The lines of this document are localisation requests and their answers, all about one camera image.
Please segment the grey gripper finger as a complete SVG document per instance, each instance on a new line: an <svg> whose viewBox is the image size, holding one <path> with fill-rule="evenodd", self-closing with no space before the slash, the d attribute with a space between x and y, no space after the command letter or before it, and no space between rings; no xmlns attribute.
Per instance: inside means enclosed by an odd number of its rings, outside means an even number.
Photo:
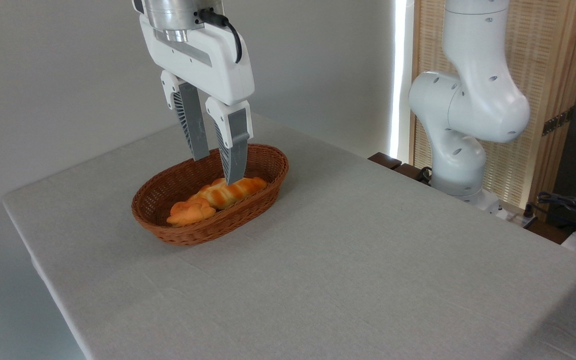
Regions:
<svg viewBox="0 0 576 360"><path fill-rule="evenodd" d="M210 155L199 92L196 86L163 70L160 80L166 103L182 126L183 134L194 161Z"/></svg>
<svg viewBox="0 0 576 360"><path fill-rule="evenodd" d="M253 138L250 104L244 100L226 105L214 96L206 100L206 111L214 120L222 171L227 185L244 178L249 139Z"/></svg>

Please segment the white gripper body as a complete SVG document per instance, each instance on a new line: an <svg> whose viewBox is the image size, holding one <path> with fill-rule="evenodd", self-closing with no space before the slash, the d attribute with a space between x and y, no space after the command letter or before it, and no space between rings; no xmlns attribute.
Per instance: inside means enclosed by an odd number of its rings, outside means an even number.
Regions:
<svg viewBox="0 0 576 360"><path fill-rule="evenodd" d="M230 29L207 24L190 30L187 41L168 41L139 17L151 59L160 68L195 86L227 105L247 100L255 82L246 41L241 38L242 57L237 63L237 46Z"/></svg>

